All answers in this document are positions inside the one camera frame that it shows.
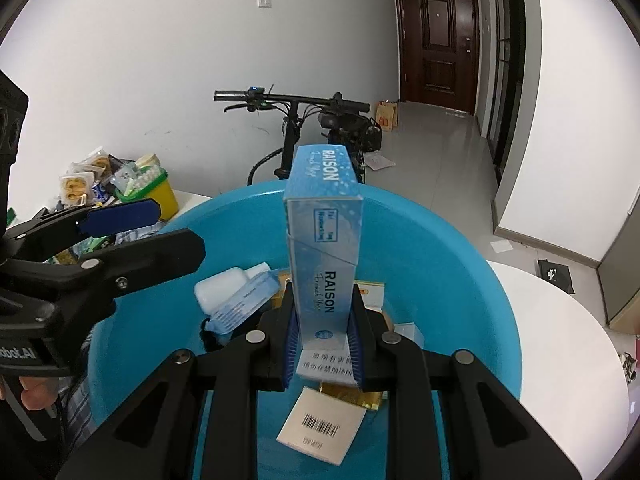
gold foil packet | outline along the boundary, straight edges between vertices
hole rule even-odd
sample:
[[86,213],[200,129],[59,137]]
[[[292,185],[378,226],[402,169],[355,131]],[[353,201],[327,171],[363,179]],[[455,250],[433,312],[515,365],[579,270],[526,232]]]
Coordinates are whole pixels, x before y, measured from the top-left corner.
[[284,269],[278,272],[278,280],[280,282],[280,290],[271,297],[271,306],[273,308],[280,308],[282,306],[284,291],[287,288],[287,283],[291,281],[291,271]]
[[382,403],[382,392],[365,394],[357,388],[342,386],[341,384],[320,383],[320,393],[368,410],[377,410]]

brown door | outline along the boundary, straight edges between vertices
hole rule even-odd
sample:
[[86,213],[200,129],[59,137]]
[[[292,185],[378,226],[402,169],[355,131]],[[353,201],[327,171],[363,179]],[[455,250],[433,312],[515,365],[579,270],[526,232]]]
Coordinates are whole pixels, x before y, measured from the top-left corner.
[[478,85],[478,0],[396,0],[400,99],[473,114]]

yellow container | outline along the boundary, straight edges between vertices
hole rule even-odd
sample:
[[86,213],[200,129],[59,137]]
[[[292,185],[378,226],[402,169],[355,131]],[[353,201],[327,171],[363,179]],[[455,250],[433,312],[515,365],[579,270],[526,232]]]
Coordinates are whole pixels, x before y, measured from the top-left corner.
[[143,198],[152,198],[160,206],[160,219],[166,222],[178,212],[178,202],[175,199],[174,190],[169,186],[168,175],[165,170],[146,187],[129,196],[122,195],[116,190],[116,196],[123,202],[134,202]]

human hand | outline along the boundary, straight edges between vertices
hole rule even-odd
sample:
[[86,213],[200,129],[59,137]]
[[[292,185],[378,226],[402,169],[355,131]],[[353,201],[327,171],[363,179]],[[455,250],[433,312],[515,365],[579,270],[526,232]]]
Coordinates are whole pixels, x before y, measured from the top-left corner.
[[[50,408],[58,398],[58,378],[20,377],[24,388],[20,398],[27,410],[36,411]],[[0,400],[4,400],[3,383],[0,382]]]

white wall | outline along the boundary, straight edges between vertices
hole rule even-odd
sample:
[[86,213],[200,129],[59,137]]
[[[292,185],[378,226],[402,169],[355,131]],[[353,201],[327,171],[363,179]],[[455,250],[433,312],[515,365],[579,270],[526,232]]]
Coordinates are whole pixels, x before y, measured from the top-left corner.
[[[179,189],[243,186],[282,145],[281,115],[223,114],[215,89],[398,98],[394,0],[272,1],[31,0],[0,46],[0,67],[30,97],[10,186],[20,217],[98,145],[156,152]],[[323,142],[318,132],[309,121],[303,142]]]
[[499,225],[601,260],[640,186],[640,46],[609,0],[540,6],[537,104]]

